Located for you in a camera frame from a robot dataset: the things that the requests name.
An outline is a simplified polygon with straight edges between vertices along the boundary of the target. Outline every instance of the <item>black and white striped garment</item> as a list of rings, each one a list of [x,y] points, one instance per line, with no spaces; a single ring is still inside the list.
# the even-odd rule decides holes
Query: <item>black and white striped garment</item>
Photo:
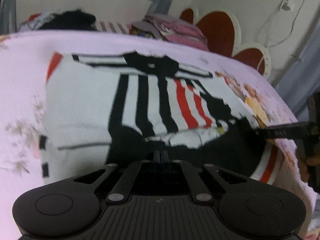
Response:
[[[213,161],[219,165],[234,152],[214,152],[225,149],[225,143],[232,146],[230,138],[241,140],[234,124],[249,116],[221,78],[167,56],[137,52],[55,54],[48,70],[46,101],[43,125],[52,147],[74,151],[108,146],[106,158],[123,165],[146,159],[155,150],[166,150],[175,159],[183,155],[196,166],[208,158],[216,158]],[[228,130],[227,137],[221,136]],[[261,154],[264,144],[256,145]],[[236,155],[250,155],[253,149],[237,149]],[[248,158],[254,162],[249,173],[260,157],[255,152]],[[241,169],[248,170],[247,163],[233,170]]]

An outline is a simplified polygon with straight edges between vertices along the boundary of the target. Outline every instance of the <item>white wall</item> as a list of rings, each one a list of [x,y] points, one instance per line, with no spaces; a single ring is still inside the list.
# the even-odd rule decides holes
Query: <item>white wall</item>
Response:
[[[303,0],[293,0],[294,11],[282,11],[278,20],[277,29],[273,36],[275,42],[285,38],[291,30],[292,21]],[[231,10],[239,20],[242,29],[242,43],[260,42],[266,45],[267,35],[264,24],[273,11],[281,4],[282,0],[192,0],[191,5],[199,9],[200,17],[209,13],[214,8]],[[314,20],[319,19],[320,0],[305,0],[297,17],[291,37],[283,44],[270,48],[272,71],[269,78],[275,83],[283,75],[285,69],[292,63],[290,53],[298,55],[303,43],[314,27]],[[170,13],[178,16],[182,10]],[[272,17],[267,29],[273,30],[276,17]]]
[[[150,4],[151,0],[17,0],[17,24],[31,14],[57,8],[82,8],[99,20],[127,24],[142,19]]]

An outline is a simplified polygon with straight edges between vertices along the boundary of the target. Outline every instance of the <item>pile of clothes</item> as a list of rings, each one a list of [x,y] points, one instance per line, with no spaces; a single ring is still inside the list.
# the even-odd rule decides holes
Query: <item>pile of clothes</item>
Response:
[[[19,32],[32,30],[83,30],[96,31],[96,17],[81,10],[47,11],[31,15],[27,22],[20,26]]]
[[[196,26],[163,14],[148,14],[131,24],[130,34],[209,51],[207,38]]]

